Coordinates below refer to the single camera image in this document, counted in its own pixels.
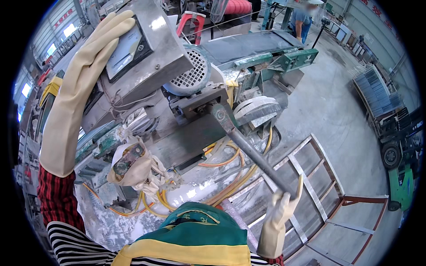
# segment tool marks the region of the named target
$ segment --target striped shirt sleeve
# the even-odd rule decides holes
[[[117,252],[111,252],[92,241],[81,230],[60,221],[52,221],[47,225],[53,250],[60,266],[73,265],[111,265]],[[176,266],[187,263],[152,257],[137,257],[132,259],[131,265],[146,266]],[[269,264],[267,260],[251,253],[252,266],[282,266],[279,263]]]

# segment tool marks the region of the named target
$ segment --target green forklift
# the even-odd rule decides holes
[[[421,109],[409,113],[403,108],[380,121],[379,141],[382,162],[388,170],[389,211],[407,210],[413,200],[414,179],[423,153]]]

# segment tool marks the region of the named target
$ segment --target red chinese characters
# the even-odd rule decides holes
[[[373,6],[373,12],[376,13],[376,15],[379,17],[382,14],[382,12],[376,7],[376,5]]]
[[[63,16],[58,20],[58,22],[55,23],[55,28],[57,28],[59,24],[61,24],[71,13],[72,13],[72,9],[65,12],[65,14],[63,14]]]
[[[385,24],[389,27],[389,29],[392,29],[392,24],[389,20],[386,20]]]

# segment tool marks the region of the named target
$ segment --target blue shirt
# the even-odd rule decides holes
[[[309,15],[306,13],[303,9],[294,9],[293,14],[291,15],[291,27],[294,29],[294,26],[296,26],[296,20],[303,21],[304,25],[309,25]]]

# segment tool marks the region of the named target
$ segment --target cream rubber glove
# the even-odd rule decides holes
[[[275,259],[282,254],[285,237],[285,222],[294,213],[297,204],[302,196],[303,176],[299,176],[296,198],[290,200],[290,193],[275,192],[272,201],[266,211],[262,232],[260,233],[257,254],[267,259]]]
[[[39,158],[49,173],[66,177],[74,170],[84,106],[118,38],[134,26],[132,16],[108,14],[71,59],[43,130]]]

